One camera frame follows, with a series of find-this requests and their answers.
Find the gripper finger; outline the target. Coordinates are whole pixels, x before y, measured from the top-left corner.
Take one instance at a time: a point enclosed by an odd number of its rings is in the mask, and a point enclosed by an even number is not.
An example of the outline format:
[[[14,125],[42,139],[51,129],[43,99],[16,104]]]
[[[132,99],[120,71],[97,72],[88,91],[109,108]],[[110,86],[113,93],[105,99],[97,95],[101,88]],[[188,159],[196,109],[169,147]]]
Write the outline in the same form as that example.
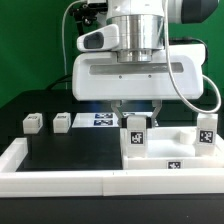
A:
[[[148,118],[148,127],[154,128],[156,126],[156,117],[162,109],[162,101],[161,100],[153,100],[152,107],[154,108],[152,114]]]
[[[124,116],[122,110],[122,101],[121,100],[113,100],[111,102],[111,109],[115,113],[118,121],[118,126],[120,128],[126,128],[127,127],[127,118]]]

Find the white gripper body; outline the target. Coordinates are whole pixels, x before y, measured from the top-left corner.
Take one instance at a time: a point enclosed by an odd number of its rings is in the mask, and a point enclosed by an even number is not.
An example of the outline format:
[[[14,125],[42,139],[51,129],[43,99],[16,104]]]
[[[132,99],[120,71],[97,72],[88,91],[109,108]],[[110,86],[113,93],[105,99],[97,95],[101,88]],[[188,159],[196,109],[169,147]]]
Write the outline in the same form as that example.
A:
[[[120,63],[118,27],[108,25],[77,39],[81,54],[73,65],[72,91],[84,100],[197,99],[203,93],[202,44],[171,45],[149,62]]]

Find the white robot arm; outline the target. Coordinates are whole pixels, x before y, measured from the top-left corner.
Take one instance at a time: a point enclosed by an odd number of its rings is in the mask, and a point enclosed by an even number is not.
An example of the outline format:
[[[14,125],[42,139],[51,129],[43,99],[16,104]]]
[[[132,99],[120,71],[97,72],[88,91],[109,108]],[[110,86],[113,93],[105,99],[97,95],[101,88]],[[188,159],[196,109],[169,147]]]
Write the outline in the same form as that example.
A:
[[[105,24],[77,39],[81,54],[73,65],[72,91],[79,101],[111,102],[118,125],[126,100],[189,104],[203,93],[206,47],[169,38],[171,23],[205,21],[219,0],[104,0],[87,7],[103,12]]]

